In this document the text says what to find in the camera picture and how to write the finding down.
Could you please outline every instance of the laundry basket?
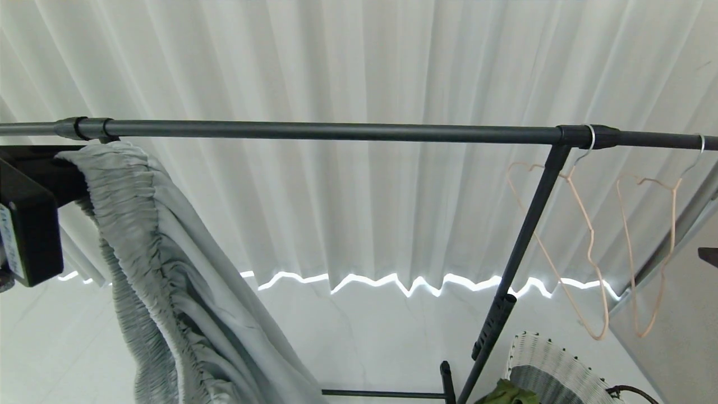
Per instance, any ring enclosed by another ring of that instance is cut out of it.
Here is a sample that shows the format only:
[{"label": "laundry basket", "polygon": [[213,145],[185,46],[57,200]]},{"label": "laundry basket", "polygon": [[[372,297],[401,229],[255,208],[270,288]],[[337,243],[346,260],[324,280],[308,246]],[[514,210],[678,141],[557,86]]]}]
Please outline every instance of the laundry basket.
[{"label": "laundry basket", "polygon": [[543,404],[623,404],[578,357],[550,339],[524,331],[511,344],[506,379],[534,392]]}]

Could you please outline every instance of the gray fabric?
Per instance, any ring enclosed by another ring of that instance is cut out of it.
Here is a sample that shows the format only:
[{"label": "gray fabric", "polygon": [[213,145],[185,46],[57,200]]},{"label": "gray fabric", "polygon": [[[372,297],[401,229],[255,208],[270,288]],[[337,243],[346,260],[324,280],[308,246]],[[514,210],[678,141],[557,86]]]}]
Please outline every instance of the gray fabric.
[{"label": "gray fabric", "polygon": [[584,404],[575,392],[538,367],[512,367],[509,379],[516,387],[534,392],[543,404]]},{"label": "gray fabric", "polygon": [[127,142],[58,157],[88,183],[138,403],[325,402],[159,162]]}]

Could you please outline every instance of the basket handle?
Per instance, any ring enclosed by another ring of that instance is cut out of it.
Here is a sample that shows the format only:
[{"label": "basket handle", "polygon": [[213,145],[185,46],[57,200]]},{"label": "basket handle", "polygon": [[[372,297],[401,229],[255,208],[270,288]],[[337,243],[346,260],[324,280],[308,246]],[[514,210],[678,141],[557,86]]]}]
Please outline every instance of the basket handle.
[{"label": "basket handle", "polygon": [[649,396],[648,393],[646,393],[645,391],[643,391],[639,388],[633,387],[633,386],[617,385],[617,386],[613,386],[611,388],[606,389],[606,392],[613,398],[621,398],[620,396],[621,396],[622,391],[634,392],[634,393],[640,395],[641,397],[645,398],[646,400],[648,400],[649,403],[658,404],[658,401],[656,401],[655,398]]}]

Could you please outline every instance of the wire hanger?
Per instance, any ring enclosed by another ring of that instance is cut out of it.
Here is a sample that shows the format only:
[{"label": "wire hanger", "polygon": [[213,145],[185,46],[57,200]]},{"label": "wire hanger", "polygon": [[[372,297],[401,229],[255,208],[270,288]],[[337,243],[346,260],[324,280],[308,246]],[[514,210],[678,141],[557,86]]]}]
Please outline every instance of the wire hanger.
[{"label": "wire hanger", "polygon": [[[656,322],[658,309],[660,308],[661,301],[663,300],[663,292],[666,290],[666,266],[668,265],[668,262],[671,261],[671,258],[673,257],[673,252],[676,248],[676,196],[678,195],[678,188],[681,186],[683,177],[688,173],[688,171],[692,170],[693,167],[698,164],[698,161],[700,161],[701,156],[706,149],[705,136],[703,136],[702,134],[698,135],[701,137],[701,152],[698,154],[693,164],[691,164],[681,173],[681,177],[678,179],[678,181],[676,181],[676,184],[673,187],[670,187],[654,178],[640,178],[634,174],[623,174],[616,180],[616,194],[618,195],[618,203],[621,208],[621,216],[623,218],[623,230],[626,235],[626,244],[628,245],[628,261],[630,264],[631,306],[633,310],[633,328],[635,329],[635,334],[638,336],[638,338],[643,338],[651,332],[651,329]],[[630,242],[630,235],[628,233],[628,219],[626,218],[625,209],[623,207],[623,197],[621,196],[620,190],[620,182],[625,177],[633,177],[637,186],[640,186],[644,183],[655,183],[671,192],[671,246],[668,250],[668,255],[661,261],[661,286],[658,289],[656,304],[653,306],[651,321],[648,323],[648,326],[646,326],[643,331],[638,328],[638,304],[635,297],[635,263],[633,261],[633,247],[631,246]]]},{"label": "wire hanger", "polygon": [[[583,159],[584,157],[588,156],[591,151],[593,151],[593,147],[596,144],[596,131],[594,130],[592,125],[586,124],[586,126],[591,129],[591,147],[580,157],[574,161],[574,164],[571,166],[571,170],[569,170],[568,174],[560,174],[559,177],[563,178],[571,188],[571,192],[574,196],[574,199],[579,204],[579,207],[581,208],[581,213],[583,214],[584,220],[586,221],[586,225],[588,226],[589,235],[590,235],[590,242],[588,246],[588,252],[586,253],[586,257],[588,259],[588,262],[591,264],[591,266],[594,268],[596,272],[596,276],[598,276],[598,281],[601,289],[601,301],[603,305],[603,328],[599,334],[596,334],[591,328],[588,326],[588,321],[584,318],[584,316],[581,314],[581,311],[579,310],[578,305],[576,304],[576,301],[573,298],[573,295],[571,292],[569,292],[568,287],[566,284],[564,284],[564,281],[561,278],[561,274],[559,274],[559,271],[556,269],[556,265],[554,264],[554,261],[551,259],[551,256],[549,255],[549,252],[546,250],[544,243],[541,241],[541,237],[536,233],[536,230],[533,231],[533,237],[536,239],[536,242],[538,242],[538,246],[541,248],[541,251],[544,253],[544,256],[546,257],[546,260],[549,261],[549,266],[551,266],[551,269],[554,271],[554,274],[556,275],[556,278],[558,279],[559,283],[561,284],[561,287],[564,289],[564,292],[566,293],[566,296],[569,298],[569,302],[571,302],[571,306],[574,307],[574,310],[576,311],[576,314],[578,315],[579,319],[583,323],[583,326],[586,328],[586,331],[588,331],[588,334],[595,340],[600,341],[604,339],[606,332],[608,331],[608,322],[609,322],[609,316],[608,316],[608,299],[606,298],[606,288],[605,288],[605,282],[603,280],[603,274],[601,273],[601,269],[598,267],[598,264],[593,260],[591,257],[592,251],[593,251],[593,244],[595,241],[595,232],[593,229],[593,225],[591,223],[591,219],[586,212],[586,208],[584,207],[583,201],[581,200],[581,197],[578,194],[578,191],[576,190],[576,187],[574,186],[573,181],[573,174],[576,170],[576,164]],[[513,192],[513,196],[516,199],[516,202],[518,202],[518,206],[521,208],[524,214],[526,214],[527,210],[526,207],[521,203],[521,199],[518,197],[518,193],[516,192],[516,187],[513,185],[513,182],[511,181],[511,169],[516,165],[523,165],[525,167],[528,167],[528,171],[531,172],[534,168],[545,168],[543,165],[540,164],[533,164],[529,165],[526,162],[513,162],[511,165],[508,166],[508,169],[506,170],[506,179],[508,181],[509,186],[511,187],[511,192]]]}]

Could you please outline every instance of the metal frame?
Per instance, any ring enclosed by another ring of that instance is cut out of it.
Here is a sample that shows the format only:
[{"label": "metal frame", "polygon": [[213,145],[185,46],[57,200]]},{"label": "metal frame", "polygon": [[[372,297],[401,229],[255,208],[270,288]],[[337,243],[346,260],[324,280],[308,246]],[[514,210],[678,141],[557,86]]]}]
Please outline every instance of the metal frame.
[{"label": "metal frame", "polygon": [[[315,139],[363,140],[394,142],[464,142],[550,144],[546,169],[538,183],[523,225],[496,290],[493,304],[486,316],[479,338],[474,344],[474,365],[456,399],[449,363],[441,364],[444,392],[391,392],[368,390],[323,390],[324,395],[443,399],[446,404],[466,404],[478,377],[501,335],[516,304],[508,293],[516,276],[533,231],[541,218],[546,202],[573,147],[593,150],[614,146],[666,147],[673,149],[701,148],[699,135],[653,132],[624,132],[603,125],[561,125],[558,127],[476,127],[450,125],[396,124],[318,124],[237,121],[116,121],[109,118],[84,116],[56,122],[0,124],[0,136],[59,135],[75,140],[99,139],[102,142],[119,137],[204,137],[254,139]],[[718,150],[718,137],[705,137],[705,150]]]}]

